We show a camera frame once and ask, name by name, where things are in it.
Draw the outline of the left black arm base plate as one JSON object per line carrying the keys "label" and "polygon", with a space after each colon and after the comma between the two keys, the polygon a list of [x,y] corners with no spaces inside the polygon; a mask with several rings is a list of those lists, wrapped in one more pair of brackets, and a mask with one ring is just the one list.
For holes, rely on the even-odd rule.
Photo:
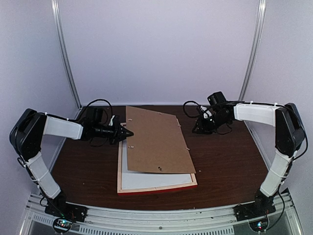
{"label": "left black arm base plate", "polygon": [[45,208],[45,213],[55,217],[65,218],[73,222],[84,222],[87,216],[88,208],[74,204],[66,203],[66,208],[60,213],[52,205]]}

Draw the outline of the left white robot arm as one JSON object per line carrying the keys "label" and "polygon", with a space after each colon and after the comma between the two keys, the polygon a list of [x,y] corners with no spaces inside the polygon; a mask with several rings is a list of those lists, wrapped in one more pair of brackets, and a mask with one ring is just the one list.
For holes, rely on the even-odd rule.
{"label": "left white robot arm", "polygon": [[59,217],[68,216],[70,206],[62,200],[62,189],[53,178],[44,157],[47,143],[51,139],[91,141],[101,138],[113,145],[134,135],[121,124],[118,115],[112,115],[103,123],[104,113],[102,108],[86,107],[76,119],[69,119],[27,108],[10,132],[9,141],[21,166],[27,170],[43,196],[53,201],[51,209]]}

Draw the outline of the brown backing board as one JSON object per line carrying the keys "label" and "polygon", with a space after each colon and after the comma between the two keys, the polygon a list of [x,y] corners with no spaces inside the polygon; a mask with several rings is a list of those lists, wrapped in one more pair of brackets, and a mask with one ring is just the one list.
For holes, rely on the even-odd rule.
{"label": "brown backing board", "polygon": [[157,174],[195,174],[189,148],[175,115],[127,106],[128,170]]}

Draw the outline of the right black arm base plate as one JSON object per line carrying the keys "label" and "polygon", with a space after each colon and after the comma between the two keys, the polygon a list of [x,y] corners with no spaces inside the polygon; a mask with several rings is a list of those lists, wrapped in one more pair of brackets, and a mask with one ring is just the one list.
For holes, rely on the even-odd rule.
{"label": "right black arm base plate", "polygon": [[264,217],[270,213],[276,212],[274,205],[266,206],[264,209],[258,209],[255,202],[247,204],[238,204],[234,208],[237,221],[250,220],[257,217]]}

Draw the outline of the wooden picture frame red edge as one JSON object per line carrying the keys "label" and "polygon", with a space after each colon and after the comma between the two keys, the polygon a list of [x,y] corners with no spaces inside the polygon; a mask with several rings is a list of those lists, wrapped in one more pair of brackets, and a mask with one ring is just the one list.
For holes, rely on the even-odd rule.
{"label": "wooden picture frame red edge", "polygon": [[138,173],[150,173],[150,174],[183,174],[181,172],[174,172],[174,171],[164,171],[163,167],[156,161],[148,161],[148,167],[145,168],[144,171],[133,171],[128,169],[128,162],[127,162],[127,142],[123,141],[119,144],[118,150],[118,167],[117,167],[117,194],[124,194],[124,195],[132,195],[132,194],[146,194],[146,193],[156,193],[156,192],[165,192],[165,191],[176,191],[181,189],[187,188],[195,188],[197,187],[198,183],[196,180],[196,176],[194,177],[193,183],[178,185],[178,186],[169,186],[169,187],[159,187],[159,188],[147,188],[147,189],[129,189],[123,190],[121,189],[121,176],[122,173],[131,173],[131,172],[138,172]]}

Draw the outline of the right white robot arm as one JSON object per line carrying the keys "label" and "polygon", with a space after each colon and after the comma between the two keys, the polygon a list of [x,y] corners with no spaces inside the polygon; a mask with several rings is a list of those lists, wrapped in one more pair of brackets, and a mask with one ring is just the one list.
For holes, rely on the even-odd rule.
{"label": "right white robot arm", "polygon": [[222,92],[215,92],[207,100],[209,106],[196,104],[198,114],[192,129],[195,134],[218,133],[222,125],[233,121],[251,121],[275,128],[275,156],[268,174],[256,194],[256,202],[251,204],[251,212],[261,216],[269,209],[268,199],[279,190],[288,176],[292,163],[299,158],[297,152],[308,138],[301,116],[294,103],[258,103],[226,100]]}

